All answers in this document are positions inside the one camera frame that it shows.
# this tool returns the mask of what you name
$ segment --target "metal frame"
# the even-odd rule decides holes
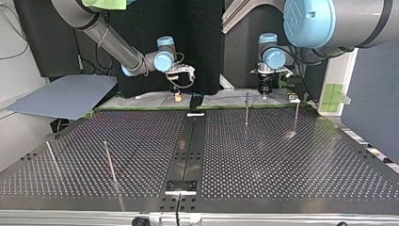
[[[222,31],[224,34],[235,27],[247,14],[261,5],[270,5],[281,12],[284,11],[285,0],[234,0],[222,17]]]
[[[214,110],[205,111],[205,115]],[[262,201],[263,207],[252,200],[227,202],[222,200],[204,200],[200,196],[202,166],[204,163],[204,140],[206,136],[206,117],[185,118],[184,129],[176,145],[173,159],[170,161],[167,178],[163,184],[166,187],[168,181],[197,181],[198,194],[195,196],[160,196],[153,202],[147,202],[146,206],[137,204],[133,200],[100,200],[100,199],[71,199],[52,203],[52,210],[35,211],[40,209],[42,202],[39,199],[30,199],[29,202],[18,204],[16,199],[1,199],[0,206],[14,210],[0,210],[0,225],[23,224],[68,224],[68,225],[130,225],[136,217],[150,218],[152,226],[155,225],[238,225],[249,223],[255,225],[301,225],[305,223],[318,223],[318,225],[338,224],[341,221],[347,223],[367,224],[399,224],[397,215],[397,202],[346,202],[327,201],[315,202],[314,200],[296,200],[287,202]],[[373,165],[373,168],[399,185],[399,176],[384,163],[374,158],[364,147],[358,144],[337,126],[331,128],[336,137],[343,139],[348,145],[356,147],[364,161]],[[31,153],[46,152],[45,146],[41,146]],[[18,161],[10,168],[0,173],[0,178],[23,166],[25,162]],[[79,209],[81,211],[65,211],[63,205],[90,206]],[[139,210],[149,209],[150,213],[139,213]],[[371,210],[384,209],[384,216],[376,215]],[[326,213],[350,213],[350,215],[326,215]]]

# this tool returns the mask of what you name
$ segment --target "metal rod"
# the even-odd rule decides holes
[[[246,125],[249,124],[249,122],[248,122],[248,118],[249,118],[249,100],[248,100],[248,98],[249,98],[249,93],[247,92],[247,98],[246,98],[246,109],[247,109],[247,112],[246,112]]]
[[[114,164],[112,163],[111,152],[109,152],[108,142],[106,142],[106,141],[104,141],[104,148],[105,148],[106,156],[108,158],[109,168],[111,169],[112,178],[114,179],[114,182],[117,182],[117,175],[115,174],[115,171],[114,171]]]
[[[46,141],[46,145],[47,145],[47,149],[50,152],[51,158],[53,159],[53,161],[56,161],[56,156],[54,155],[53,148],[51,147],[50,142]]]
[[[298,114],[299,114],[299,105],[300,105],[300,103],[296,104],[295,121],[297,121],[297,120],[298,120]]]

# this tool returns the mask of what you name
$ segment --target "cable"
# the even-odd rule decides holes
[[[98,48],[101,47],[101,44],[103,44],[103,42],[104,42],[106,36],[108,35],[108,33],[109,33],[109,27],[105,30],[105,34],[101,37],[101,39],[99,41],[99,44],[98,44]]]
[[[25,46],[25,48],[23,49],[23,51],[22,51],[21,53],[19,53],[19,54],[17,54],[17,55],[14,55],[14,56],[1,57],[0,60],[3,60],[3,59],[11,59],[11,58],[15,58],[15,57],[22,56],[24,53],[26,53],[26,51],[27,51],[28,48],[29,48],[29,44],[27,44],[27,45]]]
[[[93,62],[91,62],[90,60],[88,60],[88,59],[82,57],[82,55],[81,55],[81,50],[80,50],[80,46],[79,46],[79,41],[78,41],[77,36],[76,36],[76,31],[75,31],[74,28],[72,29],[72,31],[73,31],[73,36],[74,36],[74,39],[75,39],[75,42],[76,42],[76,52],[77,52],[78,58],[79,58],[79,59],[82,59],[82,61],[85,61],[90,67],[93,68],[92,74],[95,74],[96,71],[98,71],[98,72],[100,72],[100,73],[103,73],[103,74],[107,74],[105,71],[103,71],[103,70],[97,68]]]
[[[95,56],[96,56],[96,63],[97,63],[97,65],[100,66],[100,68],[102,68],[102,69],[104,69],[104,70],[107,70],[107,74],[109,75],[109,73],[110,73],[111,70],[113,69],[112,60],[110,60],[110,62],[109,62],[109,68],[103,66],[103,65],[100,63],[100,60],[99,60],[99,53],[98,53],[99,48],[97,48],[97,46],[96,46],[94,49],[95,49],[94,52],[95,52]]]
[[[8,10],[10,10],[10,11],[15,15],[16,18],[18,18],[18,20],[20,19],[20,16],[18,15],[17,11],[16,11],[14,8],[12,8],[11,6],[7,5],[6,3],[0,2],[0,7],[5,7],[5,8],[7,8]],[[26,37],[25,37],[25,35],[24,35],[24,31],[23,31],[23,30],[21,30],[21,32],[18,31],[17,27],[14,26],[14,24],[13,24],[12,21],[8,18],[8,16],[7,16],[3,11],[2,11],[2,13],[3,13],[4,17],[6,18],[6,20],[8,21],[8,23],[12,26],[12,28],[13,28],[13,29],[15,30],[15,32],[18,34],[18,36],[19,36],[22,40],[26,41]]]
[[[170,82],[173,86],[175,86],[175,87],[177,87],[177,88],[179,88],[179,89],[189,89],[190,87],[192,87],[192,86],[194,85],[194,81],[191,82],[191,83],[190,83],[189,85],[187,85],[187,86],[180,86],[180,85],[178,85],[178,84],[176,84],[175,82],[170,81],[170,80],[169,80],[169,82]]]
[[[183,61],[184,61],[184,58],[185,58],[185,55],[184,55],[184,53],[176,53],[176,56],[182,56],[182,58],[180,59],[180,60],[178,60],[178,61],[176,61],[175,62],[175,65],[176,64],[181,64]]]
[[[298,66],[299,77],[302,79],[302,83],[305,86],[306,91],[309,93],[309,96],[311,96],[311,99],[313,100],[317,108],[319,108],[319,104],[316,103],[317,100],[313,97],[313,95],[311,95],[311,91],[309,90],[308,85],[306,85],[305,76],[303,75],[303,72],[300,69],[301,66],[299,64],[297,64],[297,66]]]
[[[305,76],[303,75],[303,72],[301,70],[301,65],[299,63],[300,61],[298,60],[298,57],[296,56],[297,49],[295,48],[295,53],[290,53],[290,52],[292,52],[291,46],[289,46],[290,52],[288,52],[287,50],[285,50],[283,48],[280,48],[280,47],[269,47],[265,51],[267,51],[268,49],[271,49],[271,48],[279,48],[281,51],[284,51],[285,53],[287,53],[288,55],[290,55],[294,59],[294,65],[296,64],[297,67],[298,67],[298,73],[299,73],[300,78],[302,79],[303,85],[305,86],[306,91],[309,93],[309,96],[311,96],[311,99],[314,101],[314,103],[317,105],[317,108],[318,108],[319,104],[316,103],[317,100],[313,97],[313,95],[311,95],[311,92],[310,92],[310,90],[308,88],[308,85],[305,82]]]
[[[9,5],[7,5],[6,3],[3,3],[3,2],[0,2],[0,7],[5,7],[5,8],[7,8],[8,10],[10,10],[10,11],[15,15],[15,17],[18,19],[18,21],[19,21],[19,18],[20,18],[20,17],[18,16],[18,13],[14,10],[14,8],[12,8],[11,6],[9,6]],[[8,21],[8,23],[12,26],[12,28],[13,28],[14,31],[15,31],[15,33],[16,33],[22,40],[24,40],[24,41],[26,42],[26,46],[25,46],[25,48],[22,50],[21,53],[16,54],[16,55],[13,55],[13,56],[0,57],[0,60],[11,59],[11,58],[19,57],[19,56],[23,55],[24,53],[26,53],[26,51],[27,51],[28,48],[29,48],[29,43],[27,42],[26,37],[24,36],[23,30],[21,30],[21,32],[18,31],[17,27],[14,26],[14,24],[12,23],[12,21],[11,21],[11,20],[8,18],[8,16],[3,12],[3,10],[0,10],[0,11],[2,12],[4,18],[6,18],[6,20]]]

